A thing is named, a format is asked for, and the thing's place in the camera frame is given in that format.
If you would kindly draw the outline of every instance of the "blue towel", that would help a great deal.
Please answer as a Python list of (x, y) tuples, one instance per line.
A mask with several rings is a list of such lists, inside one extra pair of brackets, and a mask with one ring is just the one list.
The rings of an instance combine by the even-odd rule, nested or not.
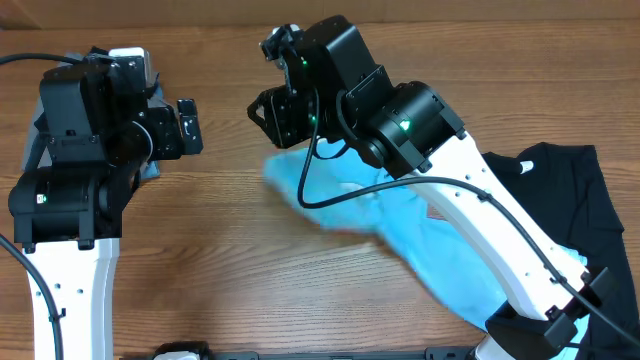
[[(320, 142), (318, 153), (335, 154), (343, 142)], [(266, 181), (291, 206), (327, 230), (375, 233), (416, 272), (431, 293), (450, 311), (486, 331), (485, 321), (507, 297), (487, 265), (447, 221), (428, 216), (428, 204), (407, 187), (365, 195), (324, 209), (303, 209), (297, 201), (298, 182), (307, 150), (287, 152), (268, 159)], [(353, 149), (342, 157), (311, 163), (305, 184), (305, 200), (317, 202), (363, 187), (393, 180), (385, 170), (362, 162)], [(577, 251), (565, 249), (586, 265)], [(576, 321), (580, 342), (588, 316)], [(576, 349), (565, 349), (554, 359), (575, 359)]]

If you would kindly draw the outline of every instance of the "white label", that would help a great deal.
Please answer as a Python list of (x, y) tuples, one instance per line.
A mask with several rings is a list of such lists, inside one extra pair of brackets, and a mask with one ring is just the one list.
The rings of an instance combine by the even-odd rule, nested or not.
[(520, 174), (528, 173), (533, 170), (533, 161), (521, 161), (520, 166), (522, 166), (522, 172)]

